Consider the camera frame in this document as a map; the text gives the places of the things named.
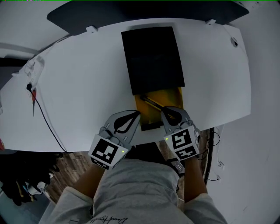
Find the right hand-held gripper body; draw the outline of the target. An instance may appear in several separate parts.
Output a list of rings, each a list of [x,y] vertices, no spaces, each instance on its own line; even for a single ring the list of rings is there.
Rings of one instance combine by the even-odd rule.
[[[172,132],[167,133],[164,141],[179,161],[199,154],[198,129],[191,121],[183,122]]]

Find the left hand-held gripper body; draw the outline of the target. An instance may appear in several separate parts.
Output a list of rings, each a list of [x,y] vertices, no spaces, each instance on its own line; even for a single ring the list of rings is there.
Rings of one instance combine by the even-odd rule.
[[[112,170],[131,150],[132,146],[109,129],[101,127],[99,134],[94,136],[88,155],[92,163]]]

